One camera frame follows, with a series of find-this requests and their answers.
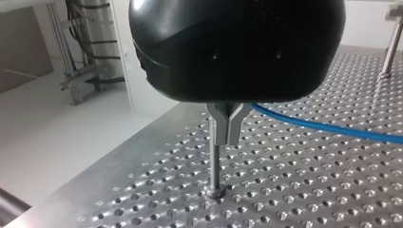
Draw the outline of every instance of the blue pneumatic hose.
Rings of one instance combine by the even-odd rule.
[[[385,143],[389,142],[389,143],[403,144],[402,136],[387,135],[387,134],[375,133],[375,132],[370,132],[370,131],[365,131],[365,130],[357,130],[357,129],[336,126],[336,125],[331,125],[331,124],[326,124],[326,123],[309,122],[309,121],[304,121],[304,120],[296,119],[293,117],[288,117],[288,116],[278,114],[278,113],[271,111],[267,108],[264,108],[258,104],[251,104],[251,106],[258,112],[263,113],[264,115],[266,115],[268,117],[271,117],[276,120],[283,121],[283,122],[286,122],[289,124],[305,126],[305,127],[309,127],[309,128],[316,129],[316,130],[328,131],[328,132],[333,132],[333,133],[340,134],[340,135],[352,136],[352,137],[362,138],[362,139],[366,139],[366,140],[381,141],[381,142],[385,142]]]

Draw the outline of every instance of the metal surface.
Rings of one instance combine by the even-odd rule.
[[[339,53],[311,96],[267,104],[285,115],[403,133],[403,63],[377,80],[382,51]],[[209,179],[209,115],[179,104],[7,228],[403,226],[402,145],[297,127],[252,112]]]
[[[17,219],[29,208],[29,205],[0,188],[0,227]]]

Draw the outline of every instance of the black robot head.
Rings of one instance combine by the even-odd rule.
[[[147,80],[186,102],[286,102],[313,92],[336,54],[344,0],[131,0]]]

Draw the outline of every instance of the metal gripper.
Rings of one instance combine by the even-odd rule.
[[[207,195],[221,198],[225,194],[220,183],[220,149],[224,145],[240,142],[240,125],[250,113],[249,104],[215,103],[207,104],[210,120],[210,186]]]

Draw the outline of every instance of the metal rod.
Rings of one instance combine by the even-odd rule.
[[[4,227],[24,214],[30,206],[0,188],[0,227]]]
[[[210,187],[220,189],[220,147],[214,140],[214,119],[210,121]]]
[[[402,19],[398,18],[394,26],[393,36],[391,42],[389,43],[388,51],[386,52],[385,62],[383,63],[382,71],[379,76],[383,77],[391,76],[393,59],[397,51],[397,46],[399,45],[402,30],[403,30]]]
[[[220,185],[220,146],[215,142],[215,121],[210,120],[210,187],[208,196],[211,198],[220,198],[223,191]]]

